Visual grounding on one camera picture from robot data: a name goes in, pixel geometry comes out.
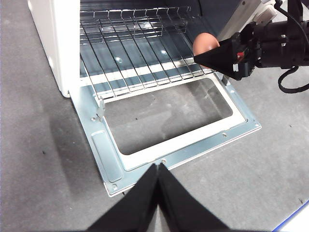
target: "black cable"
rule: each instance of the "black cable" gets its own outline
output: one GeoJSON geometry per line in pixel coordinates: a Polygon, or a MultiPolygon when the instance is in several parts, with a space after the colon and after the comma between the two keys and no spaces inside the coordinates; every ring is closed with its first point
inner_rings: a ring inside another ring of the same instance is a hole
{"type": "MultiPolygon", "coordinates": [[[[299,22],[288,12],[286,12],[284,9],[281,8],[282,5],[282,1],[281,0],[276,0],[276,3],[274,5],[274,8],[279,11],[281,14],[283,14],[284,16],[286,16],[288,19],[292,20],[297,27],[300,29],[304,39],[305,39],[305,44],[306,44],[306,48],[309,50],[309,40],[307,37],[306,32],[304,31],[304,29],[302,28],[302,26],[299,24],[299,22]]],[[[294,66],[293,68],[289,69],[288,71],[286,71],[284,74],[282,74],[279,79],[278,79],[278,85],[279,85],[279,89],[284,92],[284,93],[300,93],[303,91],[306,91],[309,89],[309,84],[306,84],[302,87],[299,88],[285,88],[282,86],[281,82],[282,80],[287,76],[290,75],[292,73],[295,73],[298,70],[299,66],[294,66]]]]}

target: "egg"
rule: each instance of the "egg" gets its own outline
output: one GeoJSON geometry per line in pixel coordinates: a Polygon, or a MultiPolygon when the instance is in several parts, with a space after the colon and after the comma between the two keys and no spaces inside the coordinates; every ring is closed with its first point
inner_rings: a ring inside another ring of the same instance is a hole
{"type": "Polygon", "coordinates": [[[193,55],[199,55],[219,47],[219,42],[209,33],[200,33],[193,42],[193,55]]]}

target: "toaster oven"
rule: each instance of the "toaster oven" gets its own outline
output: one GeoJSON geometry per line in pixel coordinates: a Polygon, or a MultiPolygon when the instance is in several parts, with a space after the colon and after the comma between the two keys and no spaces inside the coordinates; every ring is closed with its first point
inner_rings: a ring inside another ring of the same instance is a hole
{"type": "Polygon", "coordinates": [[[152,163],[172,169],[261,128],[226,77],[193,61],[199,33],[229,37],[266,6],[228,4],[216,15],[206,0],[28,0],[109,196],[152,163]]]}

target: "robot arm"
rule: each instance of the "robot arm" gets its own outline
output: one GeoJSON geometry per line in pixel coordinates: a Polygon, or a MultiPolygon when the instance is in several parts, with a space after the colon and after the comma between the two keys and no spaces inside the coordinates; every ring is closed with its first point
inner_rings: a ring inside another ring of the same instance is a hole
{"type": "Polygon", "coordinates": [[[297,71],[299,66],[309,66],[309,21],[303,21],[300,0],[288,0],[288,12],[276,0],[275,9],[288,17],[287,21],[264,25],[251,22],[231,38],[220,41],[220,47],[194,56],[194,61],[215,69],[235,80],[251,75],[255,67],[281,67],[289,69],[278,80],[285,93],[297,93],[309,89],[285,88],[281,81],[297,71]]]}

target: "wire rack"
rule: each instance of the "wire rack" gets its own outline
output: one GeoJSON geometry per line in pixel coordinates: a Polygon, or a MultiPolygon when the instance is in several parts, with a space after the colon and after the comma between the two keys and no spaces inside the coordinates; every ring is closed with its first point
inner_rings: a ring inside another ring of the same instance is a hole
{"type": "Polygon", "coordinates": [[[97,99],[210,73],[194,63],[190,7],[81,10],[81,79],[97,99]]]}

